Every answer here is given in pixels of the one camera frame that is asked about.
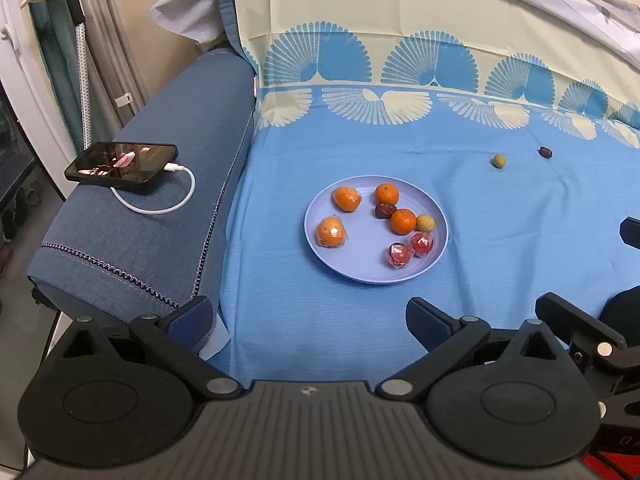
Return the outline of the red fruit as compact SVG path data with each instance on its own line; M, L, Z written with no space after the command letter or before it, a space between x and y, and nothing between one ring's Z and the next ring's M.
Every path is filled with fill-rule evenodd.
M426 257L434 248L434 237L430 232L415 232L409 237L409 246L413 255Z
M390 244L385 251L385 258L390 266L395 269L408 266L413 258L412 248L404 243L395 242Z

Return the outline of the dark red date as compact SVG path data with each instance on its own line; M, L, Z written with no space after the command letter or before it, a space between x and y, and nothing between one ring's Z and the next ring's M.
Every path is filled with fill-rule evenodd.
M552 157L552 151L550 148L546 148L545 146L541 146L538 148L538 153L541 154L543 158L549 159Z
M392 218L392 215L396 212L396 210L397 208L393 204L378 203L375 206L374 212L379 219L390 219Z

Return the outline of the small orange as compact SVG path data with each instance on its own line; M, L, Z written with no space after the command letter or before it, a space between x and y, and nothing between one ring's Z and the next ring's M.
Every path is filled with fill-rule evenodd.
M378 204L396 206L399 202L399 191L390 182L378 185L374 191L375 200Z
M390 228L398 235L407 235L416 229L416 215L409 209L396 209L390 216Z

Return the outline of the lavender round plate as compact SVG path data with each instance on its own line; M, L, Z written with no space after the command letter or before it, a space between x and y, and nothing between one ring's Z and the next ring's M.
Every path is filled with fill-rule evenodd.
M386 252L391 244L407 244L408 237L394 233L384 220L375 217L374 190L383 183L396 186L399 207L415 214L428 214L435 220L431 251L425 256L411 257L399 268L390 264ZM342 185L354 188L362 197L353 212L342 211L334 202L333 191ZM346 229L346 240L337 248L321 246L316 237L318 225L329 217L339 218ZM442 258L449 240L448 221L436 200L412 183L375 174L349 177L321 190L307 207L304 232L309 247L328 268L345 278L375 285L401 283L424 274Z

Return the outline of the black smartphone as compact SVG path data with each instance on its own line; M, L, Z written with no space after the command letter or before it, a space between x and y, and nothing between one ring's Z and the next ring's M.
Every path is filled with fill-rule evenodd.
M140 191L177 155L174 144L96 142L70 163L64 177L77 183Z

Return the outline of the blue cream patterned cloth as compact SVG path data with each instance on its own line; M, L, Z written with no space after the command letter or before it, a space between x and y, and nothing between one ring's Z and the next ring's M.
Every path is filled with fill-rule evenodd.
M545 292L596 314L638 284L618 227L639 212L639 73L616 53L518 0L233 3L259 98L227 230L223 370L378 382L422 353L413 296L515 327ZM360 284L309 247L314 196L364 174L442 208L446 252L417 278Z

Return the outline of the grey curtain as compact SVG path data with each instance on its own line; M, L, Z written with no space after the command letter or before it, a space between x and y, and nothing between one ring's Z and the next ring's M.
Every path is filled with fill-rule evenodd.
M80 0L86 18L89 81L112 133L140 112L148 100L115 0Z

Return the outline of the white door frame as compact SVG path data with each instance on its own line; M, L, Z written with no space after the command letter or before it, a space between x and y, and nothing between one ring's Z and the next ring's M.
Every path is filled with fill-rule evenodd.
M1 84L38 162L63 198L75 185L64 170L76 150L43 62L32 16L21 0L1 0Z

